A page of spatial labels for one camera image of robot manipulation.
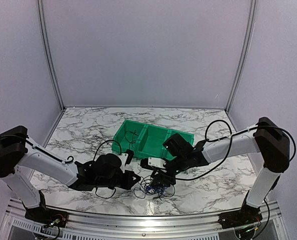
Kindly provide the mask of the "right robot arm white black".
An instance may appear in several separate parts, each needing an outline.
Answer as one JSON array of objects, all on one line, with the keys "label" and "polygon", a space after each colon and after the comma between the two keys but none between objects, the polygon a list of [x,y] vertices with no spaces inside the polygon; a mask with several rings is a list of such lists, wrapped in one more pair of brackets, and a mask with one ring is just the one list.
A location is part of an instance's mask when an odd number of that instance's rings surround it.
[{"label": "right robot arm white black", "polygon": [[191,145],[175,133],[163,143],[174,157],[173,160],[149,157],[142,160],[140,165],[156,172],[154,184],[169,187],[175,185],[179,173],[188,169],[208,166],[234,156],[260,153],[263,166],[244,199],[242,209],[236,213],[236,220],[247,224],[255,217],[256,209],[274,188],[280,175],[288,169],[294,157],[290,154],[290,145],[293,143],[286,130],[264,116],[249,128],[218,139],[201,140],[196,145]]}]

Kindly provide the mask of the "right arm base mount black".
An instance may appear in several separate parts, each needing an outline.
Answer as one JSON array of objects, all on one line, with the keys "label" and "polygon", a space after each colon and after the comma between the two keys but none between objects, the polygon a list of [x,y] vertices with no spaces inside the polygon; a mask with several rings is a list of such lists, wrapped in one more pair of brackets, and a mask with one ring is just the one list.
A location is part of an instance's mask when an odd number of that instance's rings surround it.
[{"label": "right arm base mount black", "polygon": [[236,228],[258,223],[263,219],[259,208],[239,209],[219,214],[218,223],[222,229]]}]

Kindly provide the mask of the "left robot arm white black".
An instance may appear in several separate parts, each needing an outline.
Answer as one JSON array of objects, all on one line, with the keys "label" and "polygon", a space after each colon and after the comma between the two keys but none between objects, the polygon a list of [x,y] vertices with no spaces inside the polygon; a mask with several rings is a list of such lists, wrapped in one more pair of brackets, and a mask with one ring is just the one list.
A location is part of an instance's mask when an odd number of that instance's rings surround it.
[{"label": "left robot arm white black", "polygon": [[125,169],[133,155],[128,150],[119,155],[102,154],[86,163],[80,163],[72,156],[64,159],[35,142],[28,136],[27,128],[19,125],[0,134],[0,179],[19,197],[29,215],[46,223],[52,218],[52,212],[46,207],[43,193],[22,173],[22,167],[43,173],[75,191],[130,190],[141,179]]}]

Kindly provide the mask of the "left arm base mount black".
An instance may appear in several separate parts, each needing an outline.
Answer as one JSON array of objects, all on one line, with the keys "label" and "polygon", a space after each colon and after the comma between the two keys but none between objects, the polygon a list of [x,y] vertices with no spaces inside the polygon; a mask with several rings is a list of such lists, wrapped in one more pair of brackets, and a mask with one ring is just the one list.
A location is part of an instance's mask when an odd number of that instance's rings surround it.
[{"label": "left arm base mount black", "polygon": [[55,223],[56,226],[64,228],[67,224],[69,213],[66,211],[56,209],[27,209],[25,212],[25,218],[38,222],[44,225],[50,225],[55,220],[59,220]]}]

